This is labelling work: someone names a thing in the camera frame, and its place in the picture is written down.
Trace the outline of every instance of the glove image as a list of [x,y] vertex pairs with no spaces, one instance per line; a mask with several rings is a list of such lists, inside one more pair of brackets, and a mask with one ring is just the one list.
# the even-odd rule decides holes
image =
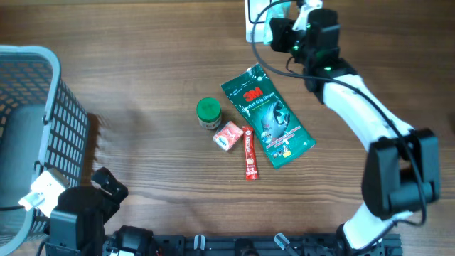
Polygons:
[[284,115],[281,123],[278,121],[278,117],[282,116],[282,114],[278,112],[281,108],[282,105],[279,102],[274,102],[269,106],[267,112],[261,119],[262,129],[264,130],[261,134],[261,139],[265,143],[273,142],[283,136],[289,125],[289,113]]

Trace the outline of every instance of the red stick package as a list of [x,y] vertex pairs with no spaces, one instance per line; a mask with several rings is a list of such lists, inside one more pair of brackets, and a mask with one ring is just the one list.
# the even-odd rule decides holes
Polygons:
[[253,144],[253,127],[245,126],[243,130],[243,142],[245,146],[245,163],[247,164],[246,175],[247,181],[258,179],[255,146]]

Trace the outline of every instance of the teal package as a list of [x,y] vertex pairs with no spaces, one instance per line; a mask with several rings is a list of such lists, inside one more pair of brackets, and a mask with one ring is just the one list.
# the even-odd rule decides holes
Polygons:
[[316,143],[259,64],[221,88],[255,130],[274,168],[296,159]]

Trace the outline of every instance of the red packet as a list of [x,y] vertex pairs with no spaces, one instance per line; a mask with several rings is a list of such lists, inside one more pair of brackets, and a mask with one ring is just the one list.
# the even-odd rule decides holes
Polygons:
[[229,121],[223,128],[218,128],[213,141],[225,151],[229,150],[243,135],[241,128]]
[[259,178],[257,173],[255,146],[253,144],[253,127],[244,126],[242,127],[242,130],[244,134],[245,163],[247,165],[245,174],[247,181],[252,181]]

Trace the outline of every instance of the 3m logo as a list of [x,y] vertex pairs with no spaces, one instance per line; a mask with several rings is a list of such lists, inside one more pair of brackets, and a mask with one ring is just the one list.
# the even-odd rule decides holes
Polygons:
[[259,87],[256,87],[254,90],[250,90],[249,92],[246,92],[243,97],[244,99],[247,101],[247,102],[250,102],[254,99],[256,99],[257,97],[261,96],[262,95],[262,91],[261,91],[261,88]]

